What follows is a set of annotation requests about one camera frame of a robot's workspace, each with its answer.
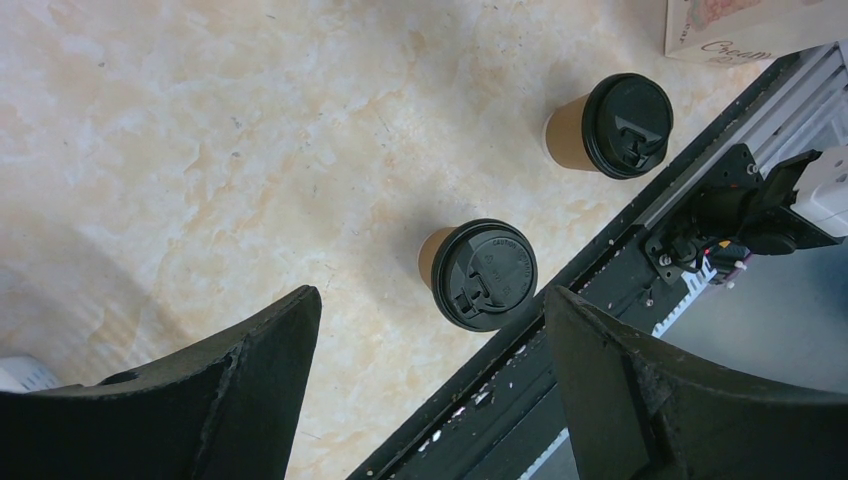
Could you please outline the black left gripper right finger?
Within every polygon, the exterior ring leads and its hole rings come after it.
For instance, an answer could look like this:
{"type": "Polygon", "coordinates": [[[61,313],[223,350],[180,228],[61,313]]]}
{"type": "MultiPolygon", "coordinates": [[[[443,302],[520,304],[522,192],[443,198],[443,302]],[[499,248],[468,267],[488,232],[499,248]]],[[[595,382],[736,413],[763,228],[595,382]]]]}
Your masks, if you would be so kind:
{"type": "Polygon", "coordinates": [[[564,287],[544,300],[583,479],[843,479],[847,398],[733,370],[564,287]]]}

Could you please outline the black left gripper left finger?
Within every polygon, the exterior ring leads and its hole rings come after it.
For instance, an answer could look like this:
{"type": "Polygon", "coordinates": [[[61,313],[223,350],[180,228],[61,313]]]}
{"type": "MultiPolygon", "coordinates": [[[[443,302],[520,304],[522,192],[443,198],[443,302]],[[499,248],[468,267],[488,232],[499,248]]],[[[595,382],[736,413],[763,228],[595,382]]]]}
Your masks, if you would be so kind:
{"type": "Polygon", "coordinates": [[[93,386],[1,396],[5,479],[281,479],[319,334],[304,285],[93,386]]]}

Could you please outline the brown paper coffee cup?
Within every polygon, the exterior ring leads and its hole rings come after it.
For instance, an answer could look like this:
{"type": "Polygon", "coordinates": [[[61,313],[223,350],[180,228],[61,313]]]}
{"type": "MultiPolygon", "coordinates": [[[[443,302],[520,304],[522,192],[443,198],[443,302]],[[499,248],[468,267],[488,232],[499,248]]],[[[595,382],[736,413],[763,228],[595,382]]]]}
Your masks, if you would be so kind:
{"type": "Polygon", "coordinates": [[[582,120],[589,95],[583,95],[558,107],[544,127],[544,146],[560,167],[597,172],[584,145],[582,120]]]}

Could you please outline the paper takeout bag orange handles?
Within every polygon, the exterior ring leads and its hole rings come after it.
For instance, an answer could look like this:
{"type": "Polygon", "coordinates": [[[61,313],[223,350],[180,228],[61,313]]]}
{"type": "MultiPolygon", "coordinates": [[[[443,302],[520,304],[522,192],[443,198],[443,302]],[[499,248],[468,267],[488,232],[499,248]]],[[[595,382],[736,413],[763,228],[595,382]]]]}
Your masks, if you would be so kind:
{"type": "Polygon", "coordinates": [[[735,66],[843,40],[843,0],[691,0],[667,3],[668,58],[735,66]]]}

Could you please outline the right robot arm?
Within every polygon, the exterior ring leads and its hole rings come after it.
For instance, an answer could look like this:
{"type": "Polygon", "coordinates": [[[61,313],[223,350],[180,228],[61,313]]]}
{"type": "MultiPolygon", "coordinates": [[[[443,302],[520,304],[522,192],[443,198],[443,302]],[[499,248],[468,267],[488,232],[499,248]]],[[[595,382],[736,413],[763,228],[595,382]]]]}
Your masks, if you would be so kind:
{"type": "Polygon", "coordinates": [[[809,150],[775,166],[758,199],[751,251],[788,255],[847,239],[847,148],[809,150]]]}

